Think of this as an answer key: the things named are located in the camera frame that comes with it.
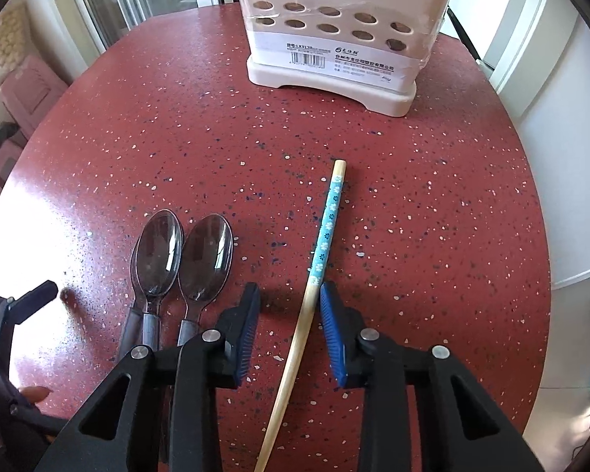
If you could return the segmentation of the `person's left hand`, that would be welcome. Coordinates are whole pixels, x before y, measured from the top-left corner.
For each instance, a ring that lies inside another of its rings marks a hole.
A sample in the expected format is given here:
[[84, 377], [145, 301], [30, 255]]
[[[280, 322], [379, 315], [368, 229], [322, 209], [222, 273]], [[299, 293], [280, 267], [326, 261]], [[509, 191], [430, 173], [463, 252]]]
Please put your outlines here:
[[42, 403], [52, 393], [52, 390], [44, 386], [31, 386], [20, 388], [19, 392], [31, 404], [39, 404]]

